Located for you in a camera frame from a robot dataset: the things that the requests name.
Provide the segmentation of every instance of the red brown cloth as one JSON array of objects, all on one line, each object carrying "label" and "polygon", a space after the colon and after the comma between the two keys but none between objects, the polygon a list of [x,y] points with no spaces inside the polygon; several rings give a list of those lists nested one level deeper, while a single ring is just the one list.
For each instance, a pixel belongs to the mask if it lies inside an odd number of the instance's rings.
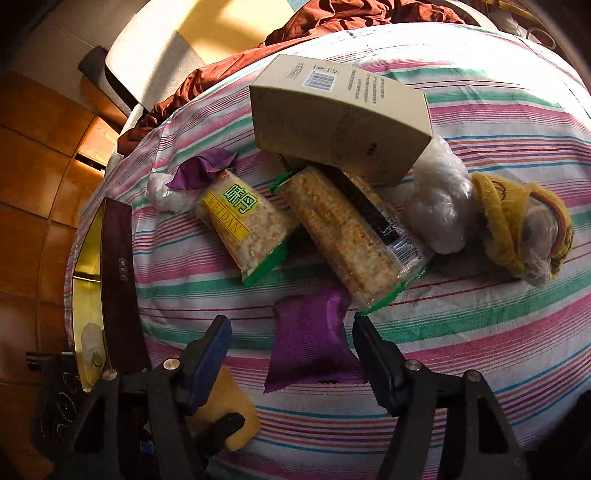
[{"label": "red brown cloth", "polygon": [[129,155],[176,109],[217,82],[273,53],[331,32],[406,22],[464,23],[448,7],[417,0],[310,0],[263,43],[192,72],[174,95],[156,103],[136,127],[119,137],[118,152]]}]

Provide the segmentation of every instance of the purple snack bag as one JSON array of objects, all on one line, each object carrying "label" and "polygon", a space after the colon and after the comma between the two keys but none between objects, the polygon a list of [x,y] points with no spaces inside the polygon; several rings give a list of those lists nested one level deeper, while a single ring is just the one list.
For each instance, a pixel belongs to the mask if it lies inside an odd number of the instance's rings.
[{"label": "purple snack bag", "polygon": [[294,383],[365,383],[343,325],[350,303],[351,296],[343,287],[275,303],[278,327],[264,393]]},{"label": "purple snack bag", "polygon": [[172,190],[201,190],[209,186],[221,170],[229,167],[238,154],[214,147],[185,160],[167,183]]}]

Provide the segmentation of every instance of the round table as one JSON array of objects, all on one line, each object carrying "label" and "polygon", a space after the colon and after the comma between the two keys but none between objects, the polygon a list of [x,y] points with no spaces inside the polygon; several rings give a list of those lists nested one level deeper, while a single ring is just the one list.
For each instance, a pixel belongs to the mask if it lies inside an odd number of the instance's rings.
[{"label": "round table", "polygon": [[[427,95],[433,129],[470,171],[531,181],[562,197],[574,248],[546,288],[514,280],[478,244],[438,257],[428,273],[371,315],[383,338],[432,370],[482,372],[523,446],[535,442],[590,386],[591,98],[576,72],[544,47],[500,32],[451,24],[397,24],[343,31],[282,53],[349,63]],[[260,433],[220,454],[215,478],[373,478],[395,420],[369,385],[292,385],[263,395],[279,299],[318,290],[330,275],[317,254],[290,258],[242,287],[217,235],[188,212],[159,213],[145,197],[151,171],[173,171],[210,147],[238,153],[237,174],[273,202],[284,171],[257,150],[248,85],[255,63],[176,111],[108,175],[80,221],[66,277],[71,332],[72,269],[104,196],[133,207],[135,282],[154,363],[201,337],[216,314],[232,321],[225,363],[256,405]],[[297,108],[297,105],[285,105]],[[302,119],[314,112],[302,112]],[[382,193],[396,206],[412,178]],[[353,311],[345,319],[350,340]],[[437,413],[425,478],[435,478],[445,412]]]}]

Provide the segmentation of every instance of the beige box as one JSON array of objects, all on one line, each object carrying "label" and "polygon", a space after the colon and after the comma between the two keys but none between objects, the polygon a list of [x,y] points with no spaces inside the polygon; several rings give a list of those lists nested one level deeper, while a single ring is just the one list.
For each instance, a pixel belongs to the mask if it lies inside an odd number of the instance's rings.
[{"label": "beige box", "polygon": [[350,65],[277,56],[250,86],[257,146],[398,184],[431,137],[423,93]]}]

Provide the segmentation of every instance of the yellow knitted fabric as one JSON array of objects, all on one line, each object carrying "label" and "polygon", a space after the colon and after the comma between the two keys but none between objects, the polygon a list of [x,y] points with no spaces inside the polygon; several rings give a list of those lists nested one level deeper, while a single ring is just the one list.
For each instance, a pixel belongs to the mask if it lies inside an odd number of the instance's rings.
[{"label": "yellow knitted fabric", "polygon": [[472,174],[472,183],[480,196],[491,233],[481,235],[486,255],[516,277],[525,269],[519,258],[518,245],[530,195],[553,211],[558,220],[558,235],[550,252],[550,268],[552,275],[556,275],[573,246],[573,221],[563,201],[536,183],[519,185],[482,173]]},{"label": "yellow knitted fabric", "polygon": [[241,414],[245,422],[240,430],[226,439],[226,448],[230,451],[244,447],[261,429],[261,422],[256,416],[255,406],[236,385],[230,369],[222,365],[207,403],[187,419],[189,429],[193,434],[199,434],[214,421],[233,412]]}]

